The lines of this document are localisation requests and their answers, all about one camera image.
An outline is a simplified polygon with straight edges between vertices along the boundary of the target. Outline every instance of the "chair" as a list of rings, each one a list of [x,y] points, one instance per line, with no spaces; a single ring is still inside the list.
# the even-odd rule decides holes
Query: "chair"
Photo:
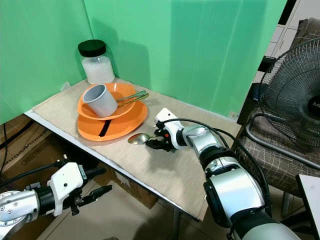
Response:
[[[309,18],[299,22],[298,31],[294,37],[291,47],[295,47],[310,39],[320,37],[320,20]],[[251,117],[255,113],[261,112],[257,107],[251,112]],[[265,142],[274,144],[282,149],[297,154],[312,163],[320,165],[320,148],[310,147],[300,142],[296,142],[291,138],[276,130],[264,116],[258,116],[252,122],[250,132],[257,138]],[[273,187],[284,191],[284,205],[289,206],[289,194],[300,197],[296,175],[304,174],[309,176],[320,177],[320,170],[314,169],[300,161],[294,160],[275,150],[266,148],[256,141],[251,140],[248,134],[242,134],[239,137],[240,142],[255,157],[261,166],[267,181]],[[240,161],[244,162],[256,174],[254,166],[251,164],[247,156],[236,148],[235,152]],[[288,209],[282,206],[282,217],[286,217]]]

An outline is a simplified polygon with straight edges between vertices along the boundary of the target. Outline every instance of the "wall outlet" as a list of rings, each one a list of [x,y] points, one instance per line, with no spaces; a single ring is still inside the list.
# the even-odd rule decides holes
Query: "wall outlet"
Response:
[[[236,114],[234,111],[230,111],[228,117],[229,117],[230,119],[236,119],[237,116],[238,116],[238,114]]]

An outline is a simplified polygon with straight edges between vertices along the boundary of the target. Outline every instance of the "white powder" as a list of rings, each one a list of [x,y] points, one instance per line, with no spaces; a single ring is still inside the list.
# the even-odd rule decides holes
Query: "white powder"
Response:
[[[115,79],[111,61],[106,56],[86,57],[82,66],[91,84],[111,83]]]

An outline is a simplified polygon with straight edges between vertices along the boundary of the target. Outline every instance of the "white cup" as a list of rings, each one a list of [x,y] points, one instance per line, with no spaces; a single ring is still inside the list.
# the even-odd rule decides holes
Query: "white cup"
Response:
[[[88,89],[82,98],[83,102],[100,117],[108,117],[118,108],[118,103],[108,91],[106,85],[98,84]]]

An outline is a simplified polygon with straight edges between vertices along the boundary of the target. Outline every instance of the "wooden tabletop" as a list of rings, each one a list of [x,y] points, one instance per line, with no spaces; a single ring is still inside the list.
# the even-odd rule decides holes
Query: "wooden tabletop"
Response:
[[[130,84],[121,79],[117,79],[116,82]],[[81,81],[25,114],[111,167],[117,167],[122,173],[129,173],[126,175],[182,211],[203,220],[208,207],[203,188],[206,179],[193,150],[166,152],[145,145],[129,144],[127,140],[135,133],[152,135],[155,130],[155,117],[162,108],[168,108],[177,117],[204,122],[228,131],[233,136],[238,134],[241,126],[226,117],[135,85],[137,92],[146,90],[149,93],[149,97],[143,100],[148,108],[148,116],[144,123],[132,133],[115,140],[90,141],[83,138],[77,130],[78,101],[89,86],[86,80]],[[226,140],[231,146],[232,141],[229,138]]]

